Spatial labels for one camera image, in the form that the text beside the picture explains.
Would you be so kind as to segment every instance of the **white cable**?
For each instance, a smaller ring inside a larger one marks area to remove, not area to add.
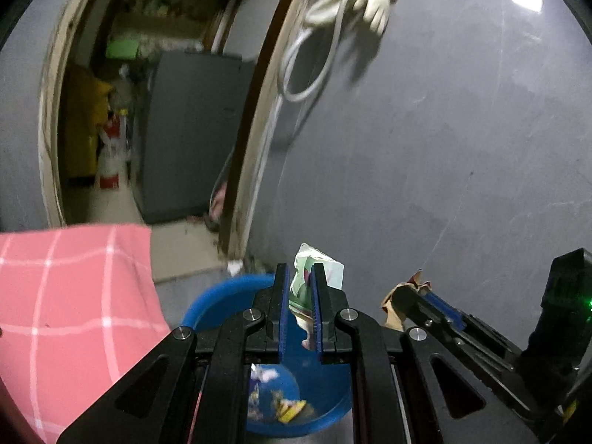
[[[335,18],[335,26],[333,27],[333,39],[331,40],[331,47],[329,48],[325,65],[323,65],[321,71],[319,72],[319,76],[317,76],[315,81],[313,81],[309,87],[305,88],[300,93],[291,93],[291,91],[288,90],[288,84],[292,76],[292,70],[294,69],[294,63],[296,62],[298,51],[304,42],[306,42],[313,34],[313,29],[307,28],[301,32],[294,43],[292,43],[288,50],[286,50],[286,52],[283,54],[282,62],[279,66],[278,82],[279,91],[282,96],[288,100],[288,102],[301,102],[302,100],[306,100],[323,84],[325,78],[327,78],[329,70],[331,69],[331,65],[333,64],[333,60],[335,59],[335,54],[337,53],[337,45],[339,44],[341,27],[343,24],[343,15],[345,13],[345,8],[347,8],[348,1],[349,0],[341,0],[339,3],[339,10],[337,11],[337,16]]]

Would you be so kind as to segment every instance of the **blue plastic basin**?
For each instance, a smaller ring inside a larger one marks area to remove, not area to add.
[[[228,317],[250,308],[257,290],[271,285],[273,275],[243,275],[218,284],[191,304],[182,325],[193,327],[196,331],[218,327]],[[248,420],[248,431],[273,437],[305,436],[331,426],[352,408],[349,365],[321,365],[315,352],[302,347],[301,342],[305,338],[306,333],[298,327],[290,313],[282,364],[294,375],[300,399],[312,406],[314,415],[304,423]]]

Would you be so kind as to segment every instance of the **pink cloth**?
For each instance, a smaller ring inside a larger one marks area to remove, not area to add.
[[[0,375],[47,443],[164,338],[150,229],[0,234]]]

